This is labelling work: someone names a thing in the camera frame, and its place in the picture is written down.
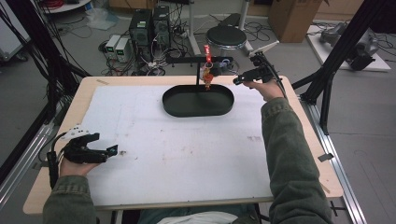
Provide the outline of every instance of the human hand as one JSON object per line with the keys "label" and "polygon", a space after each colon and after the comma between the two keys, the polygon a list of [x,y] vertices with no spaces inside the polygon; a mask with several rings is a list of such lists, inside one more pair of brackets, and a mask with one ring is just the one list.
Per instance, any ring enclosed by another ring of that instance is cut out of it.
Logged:
{"label": "human hand", "polygon": [[285,97],[283,95],[283,91],[280,89],[274,79],[271,79],[266,83],[244,81],[244,85],[256,89],[262,95],[264,101],[266,102],[278,97]]}
{"label": "human hand", "polygon": [[63,158],[61,162],[61,170],[59,172],[59,177],[65,175],[82,175],[86,176],[87,173],[98,166],[99,163],[75,163],[69,161],[67,158]]}

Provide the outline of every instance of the computer tower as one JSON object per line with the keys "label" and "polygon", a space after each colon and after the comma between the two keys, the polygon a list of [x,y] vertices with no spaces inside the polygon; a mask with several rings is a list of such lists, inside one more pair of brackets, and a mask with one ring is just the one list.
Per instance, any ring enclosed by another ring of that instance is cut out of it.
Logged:
{"label": "computer tower", "polygon": [[134,10],[129,32],[132,41],[135,41],[137,46],[151,46],[154,31],[150,9],[139,8]]}
{"label": "computer tower", "polygon": [[171,47],[169,6],[156,6],[153,21],[157,49],[169,49]]}

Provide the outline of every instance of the wooden table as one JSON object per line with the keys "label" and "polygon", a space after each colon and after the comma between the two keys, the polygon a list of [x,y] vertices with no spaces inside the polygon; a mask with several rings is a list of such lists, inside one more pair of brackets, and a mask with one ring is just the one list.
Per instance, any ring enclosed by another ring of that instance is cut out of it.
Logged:
{"label": "wooden table", "polygon": [[[78,92],[70,105],[70,108],[64,118],[64,122],[60,127],[59,133],[67,132],[77,123],[81,123],[93,97],[94,91],[98,86],[163,86],[163,85],[185,85],[194,84],[195,76],[174,76],[174,77],[86,77],[82,80]],[[232,85],[233,76],[216,77],[213,81],[215,84]],[[310,146],[313,157],[317,158],[324,154],[324,150],[306,116],[299,99],[295,95],[289,80],[283,77],[283,84],[289,98],[290,105],[300,118],[303,124],[305,138]],[[58,142],[56,150],[59,151],[64,147],[65,142]],[[319,181],[328,198],[339,198],[343,195],[343,190],[329,161],[320,162],[315,159],[318,169],[320,171]],[[34,215],[41,214],[45,201],[50,196],[48,168],[43,167],[32,187],[32,190],[25,202],[23,211],[26,214]],[[270,202],[271,198],[251,198],[241,199],[240,202],[233,200],[232,203],[260,203]],[[150,204],[134,204],[134,205],[119,205],[113,207],[97,207],[98,209],[137,209],[150,207],[167,207],[167,206],[190,206],[190,205],[205,205],[205,204],[222,204],[227,203],[227,200],[212,201],[212,202],[196,202],[196,203],[150,203]]]}

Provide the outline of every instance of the cardboard box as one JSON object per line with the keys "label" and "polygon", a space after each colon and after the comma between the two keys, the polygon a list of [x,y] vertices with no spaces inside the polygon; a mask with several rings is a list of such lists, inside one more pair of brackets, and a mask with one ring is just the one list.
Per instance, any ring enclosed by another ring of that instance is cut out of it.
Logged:
{"label": "cardboard box", "polygon": [[130,9],[132,8],[149,8],[153,9],[155,5],[154,0],[109,0],[109,5],[112,8]]}
{"label": "cardboard box", "polygon": [[329,4],[322,2],[315,20],[351,20],[362,3],[363,0],[329,0]]}
{"label": "cardboard box", "polygon": [[282,43],[303,42],[322,0],[275,0],[268,22]]}

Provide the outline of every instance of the sleeve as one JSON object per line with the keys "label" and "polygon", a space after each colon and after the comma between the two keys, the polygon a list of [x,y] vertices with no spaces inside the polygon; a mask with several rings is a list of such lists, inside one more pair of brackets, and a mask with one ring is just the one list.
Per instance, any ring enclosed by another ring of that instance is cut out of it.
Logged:
{"label": "sleeve", "polygon": [[262,107],[262,136],[274,195],[271,223],[332,223],[318,167],[286,99],[275,98]]}
{"label": "sleeve", "polygon": [[58,179],[44,204],[43,223],[96,223],[95,209],[86,177],[69,175]]}

